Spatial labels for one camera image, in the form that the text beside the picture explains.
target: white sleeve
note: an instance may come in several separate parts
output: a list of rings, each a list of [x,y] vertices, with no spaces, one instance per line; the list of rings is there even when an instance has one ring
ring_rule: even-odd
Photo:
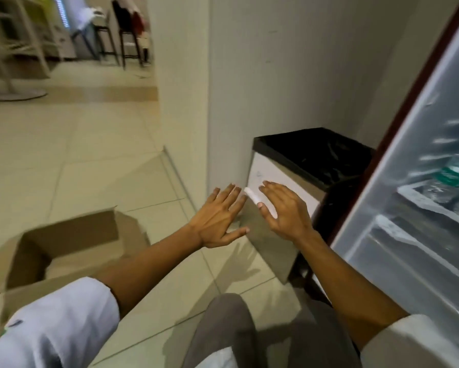
[[[363,368],[459,368],[459,349],[425,315],[405,317],[377,334],[361,352]]]
[[[87,367],[118,322],[110,289],[81,278],[11,317],[0,338],[0,367]]]

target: forearm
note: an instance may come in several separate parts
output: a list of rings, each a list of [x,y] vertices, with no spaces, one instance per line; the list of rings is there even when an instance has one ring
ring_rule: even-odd
[[[123,318],[172,269],[201,246],[196,232],[185,225],[174,234],[144,249],[136,256],[119,261],[94,278],[108,286]]]
[[[312,235],[296,243],[320,281],[333,308],[362,349],[376,334],[408,316],[397,303]]]

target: hand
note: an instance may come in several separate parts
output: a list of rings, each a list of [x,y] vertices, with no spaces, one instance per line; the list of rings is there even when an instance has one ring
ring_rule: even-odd
[[[242,196],[236,201],[240,192],[241,188],[233,184],[227,186],[223,192],[219,188],[214,189],[202,208],[190,220],[188,226],[195,230],[203,246],[222,247],[250,231],[248,227],[242,227],[226,233],[247,200],[246,196]]]
[[[263,203],[258,203],[260,213],[270,226],[270,229],[281,238],[290,240],[296,245],[304,241],[322,241],[320,234],[311,226],[306,203],[284,185],[263,181],[260,191],[267,196],[277,211],[274,218]]]

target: left hand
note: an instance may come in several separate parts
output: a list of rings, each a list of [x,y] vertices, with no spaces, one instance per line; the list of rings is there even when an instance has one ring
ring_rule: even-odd
[[[233,184],[227,186],[223,192],[215,188],[202,208],[190,220],[188,226],[196,232],[202,246],[222,247],[250,231],[248,227],[242,227],[226,233],[247,200],[247,197],[243,195],[236,201],[240,192],[241,188]]]

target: refrigerator door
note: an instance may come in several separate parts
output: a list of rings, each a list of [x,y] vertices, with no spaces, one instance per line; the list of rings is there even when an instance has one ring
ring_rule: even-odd
[[[459,150],[459,28],[332,248],[459,346],[459,216],[421,194]]]

